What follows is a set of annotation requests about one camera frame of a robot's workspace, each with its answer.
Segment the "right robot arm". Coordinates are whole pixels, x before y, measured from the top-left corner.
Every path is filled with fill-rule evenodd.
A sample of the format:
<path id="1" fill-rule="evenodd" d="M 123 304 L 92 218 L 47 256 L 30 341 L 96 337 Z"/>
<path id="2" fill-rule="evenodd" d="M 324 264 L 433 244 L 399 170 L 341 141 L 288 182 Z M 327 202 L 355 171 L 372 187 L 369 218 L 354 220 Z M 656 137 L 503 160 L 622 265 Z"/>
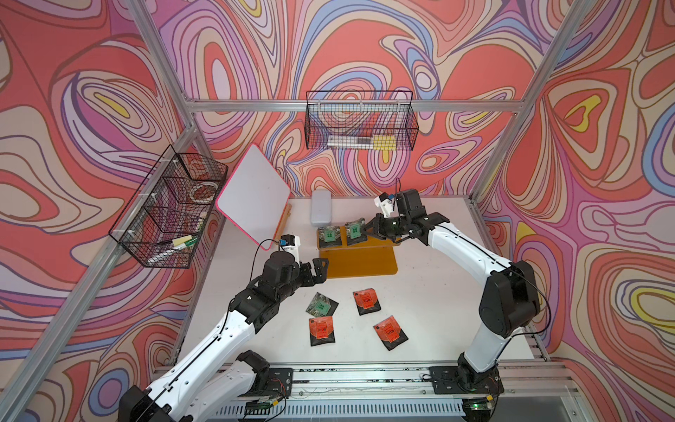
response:
<path id="1" fill-rule="evenodd" d="M 391 244 L 419 242 L 433 256 L 451 260 L 460 276 L 475 283 L 472 289 L 479 297 L 469 317 L 476 320 L 476 334 L 459 354 L 451 378 L 468 394 L 502 394 L 499 359 L 537 316 L 551 310 L 532 266 L 491 251 L 449 217 L 427 210 L 415 189 L 381 193 L 374 205 L 378 210 L 364 228 L 369 237 Z"/>

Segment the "yellow wooden two-tier shelf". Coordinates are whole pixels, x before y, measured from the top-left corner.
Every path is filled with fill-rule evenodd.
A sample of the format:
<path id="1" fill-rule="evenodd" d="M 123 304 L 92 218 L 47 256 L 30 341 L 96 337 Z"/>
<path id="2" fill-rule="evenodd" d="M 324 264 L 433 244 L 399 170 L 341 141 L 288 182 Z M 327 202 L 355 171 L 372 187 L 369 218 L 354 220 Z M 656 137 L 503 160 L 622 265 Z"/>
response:
<path id="1" fill-rule="evenodd" d="M 395 244 L 376 240 L 348 246 L 345 226 L 341 228 L 342 245 L 320 249 L 316 230 L 316 244 L 320 258 L 328 258 L 329 279 L 360 278 L 394 275 L 398 272 Z"/>

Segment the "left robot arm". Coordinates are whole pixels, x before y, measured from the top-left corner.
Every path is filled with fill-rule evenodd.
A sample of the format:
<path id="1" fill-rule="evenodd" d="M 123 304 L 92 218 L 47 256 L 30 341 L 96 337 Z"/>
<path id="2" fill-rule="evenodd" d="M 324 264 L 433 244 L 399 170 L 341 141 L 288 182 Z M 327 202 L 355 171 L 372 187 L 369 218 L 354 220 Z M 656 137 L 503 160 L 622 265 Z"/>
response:
<path id="1" fill-rule="evenodd" d="M 185 358 L 148 387 L 133 386 L 122 395 L 117 419 L 205 421 L 220 405 L 259 389 L 269 378 L 269 363 L 243 346 L 298 288 L 324 283 L 328 268 L 326 258 L 302 263 L 289 251 L 273 252 Z"/>

